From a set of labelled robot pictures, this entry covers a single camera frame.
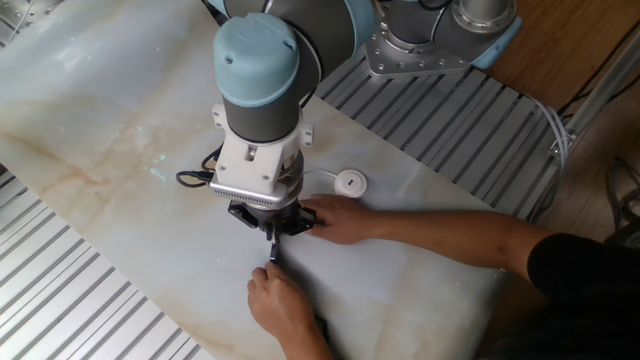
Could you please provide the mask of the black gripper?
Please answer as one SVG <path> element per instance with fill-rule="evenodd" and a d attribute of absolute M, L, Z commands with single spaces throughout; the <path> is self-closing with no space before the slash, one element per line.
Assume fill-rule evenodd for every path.
<path fill-rule="evenodd" d="M 266 234 L 271 243 L 278 241 L 276 222 L 281 222 L 281 234 L 295 236 L 312 229 L 316 223 L 316 211 L 300 206 L 293 200 L 280 209 L 258 208 L 247 203 L 231 201 L 227 212 L 252 229 L 259 229 Z"/>

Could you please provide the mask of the person's right hand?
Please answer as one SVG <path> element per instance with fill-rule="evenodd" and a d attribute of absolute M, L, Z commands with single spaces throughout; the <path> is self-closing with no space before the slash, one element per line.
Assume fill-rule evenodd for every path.
<path fill-rule="evenodd" d="M 316 213 L 311 236 L 340 245 L 351 245 L 380 236 L 378 214 L 339 195 L 314 195 L 301 205 Z"/>

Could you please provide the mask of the person's left hand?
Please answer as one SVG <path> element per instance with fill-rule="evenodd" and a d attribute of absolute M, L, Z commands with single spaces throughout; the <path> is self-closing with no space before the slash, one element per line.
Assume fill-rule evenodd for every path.
<path fill-rule="evenodd" d="M 254 320 L 283 348 L 308 343 L 318 329 L 308 297 L 275 264 L 255 268 L 247 284 Z"/>

